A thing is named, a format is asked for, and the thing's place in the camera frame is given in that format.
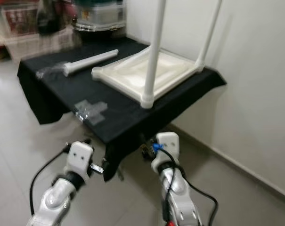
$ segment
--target tiled floor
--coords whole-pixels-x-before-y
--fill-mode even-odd
[[[19,87],[17,66],[0,63],[0,226],[25,226],[30,217],[29,184],[34,173],[65,142],[83,139],[85,129],[66,114],[50,125],[40,126]],[[104,146],[94,140],[94,161],[99,163]],[[180,162],[189,180],[220,202],[216,226],[285,226],[285,204],[228,165],[204,153],[186,140],[180,142]],[[62,171],[65,156],[39,177],[35,207],[53,177]],[[156,226],[164,225],[160,213],[160,184],[150,163],[139,152],[123,162],[125,181],[104,183],[94,175],[72,203],[62,226]],[[205,225],[212,203],[192,192]]]

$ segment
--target white wall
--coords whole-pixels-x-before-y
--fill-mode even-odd
[[[149,41],[154,0],[128,0],[128,34]],[[167,0],[163,47],[196,59],[215,0]],[[224,0],[206,64],[228,86],[174,123],[285,193],[285,0]]]

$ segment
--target baseboard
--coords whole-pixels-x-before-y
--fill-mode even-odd
[[[196,138],[192,137],[188,133],[184,132],[179,127],[177,127],[173,124],[169,124],[166,128],[176,132],[179,136],[183,137],[184,139],[189,141],[192,145],[200,148],[201,150],[205,150],[207,152],[214,154],[217,158],[219,158],[220,160],[222,160],[226,164],[230,165],[232,168],[234,168],[238,172],[246,175],[248,178],[250,178],[254,182],[260,184],[264,189],[269,191],[275,197],[277,197],[277,198],[281,199],[283,202],[285,202],[285,191],[283,191],[282,189],[280,189],[279,187],[277,187],[276,185],[274,185],[270,181],[262,178],[260,175],[256,174],[255,172],[248,169],[244,165],[240,164],[236,160],[226,156],[224,153],[217,150],[216,148],[210,147],[210,146],[204,144],[203,142],[197,140]]]

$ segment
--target black tablecloth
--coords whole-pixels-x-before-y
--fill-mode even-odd
[[[218,72],[205,68],[155,101],[152,109],[145,110],[136,101],[101,82],[93,81],[91,68],[68,78],[62,73],[55,73],[38,80],[35,73],[59,62],[73,62],[119,49],[116,58],[98,64],[102,66],[137,53],[145,47],[147,46],[128,38],[110,42],[96,41],[68,52],[25,60],[19,66],[21,86],[40,124],[58,121],[68,111],[76,113],[74,105],[82,100],[91,104],[107,103],[108,109],[101,113],[105,118],[102,122],[94,125],[89,120],[83,122],[106,144],[106,161],[103,165],[105,180],[112,178],[126,155],[136,150],[208,91],[225,85],[225,81]]]

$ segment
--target table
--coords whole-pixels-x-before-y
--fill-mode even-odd
[[[39,80],[35,73],[44,67],[59,62],[73,62],[113,49],[119,55],[98,64],[103,66],[135,54],[146,45],[129,38],[110,41],[95,41],[67,52],[45,55],[20,62],[18,77],[27,101],[40,124],[58,121],[62,114],[78,110],[76,103],[87,100],[90,104],[104,102],[107,110],[101,114],[104,120],[94,124],[89,120],[83,123],[106,144],[104,180],[110,180],[121,160],[138,149],[184,110],[211,89],[225,85],[221,75],[205,68],[193,75],[172,91],[155,101],[152,109],[142,109],[139,103],[124,96],[111,87],[91,78],[91,68],[73,77],[66,78],[62,73],[54,73]]]

